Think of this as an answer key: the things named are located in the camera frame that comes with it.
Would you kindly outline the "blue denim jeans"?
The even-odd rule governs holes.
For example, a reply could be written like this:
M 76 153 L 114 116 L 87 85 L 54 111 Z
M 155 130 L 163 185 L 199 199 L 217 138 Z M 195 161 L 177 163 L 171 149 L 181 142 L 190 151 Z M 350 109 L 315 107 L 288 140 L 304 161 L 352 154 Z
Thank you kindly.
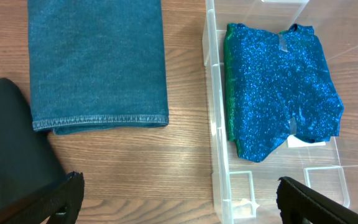
M 160 0 L 28 0 L 35 131 L 169 122 Z

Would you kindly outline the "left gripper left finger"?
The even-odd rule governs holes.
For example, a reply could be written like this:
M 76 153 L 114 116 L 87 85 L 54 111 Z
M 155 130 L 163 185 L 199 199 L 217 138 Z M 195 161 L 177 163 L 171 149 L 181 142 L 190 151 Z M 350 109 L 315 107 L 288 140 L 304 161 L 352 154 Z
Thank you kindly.
M 74 224 L 85 194 L 83 173 L 71 172 L 35 193 L 0 210 L 0 224 Z

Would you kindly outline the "blue green sequin garment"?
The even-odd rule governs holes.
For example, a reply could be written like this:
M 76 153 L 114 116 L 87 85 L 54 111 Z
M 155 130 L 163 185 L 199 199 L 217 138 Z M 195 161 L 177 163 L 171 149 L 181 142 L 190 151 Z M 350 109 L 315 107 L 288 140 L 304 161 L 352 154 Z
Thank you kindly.
M 291 135 L 308 143 L 339 135 L 344 104 L 311 26 L 275 34 L 228 24 L 224 73 L 226 132 L 241 159 L 262 162 Z

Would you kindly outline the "black cloth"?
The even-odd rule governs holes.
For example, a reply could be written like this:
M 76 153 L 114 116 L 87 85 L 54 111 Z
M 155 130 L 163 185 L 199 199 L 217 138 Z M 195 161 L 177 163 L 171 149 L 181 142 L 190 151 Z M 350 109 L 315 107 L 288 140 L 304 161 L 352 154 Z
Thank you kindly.
M 0 78 L 0 209 L 64 177 L 47 133 L 33 130 L 19 87 Z

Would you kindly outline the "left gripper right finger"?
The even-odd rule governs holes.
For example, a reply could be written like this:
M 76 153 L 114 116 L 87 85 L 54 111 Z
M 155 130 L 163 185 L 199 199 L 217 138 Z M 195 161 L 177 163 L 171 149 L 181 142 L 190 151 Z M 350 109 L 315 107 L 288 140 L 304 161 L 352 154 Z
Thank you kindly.
M 276 203 L 283 224 L 358 224 L 358 214 L 291 177 L 279 178 Z

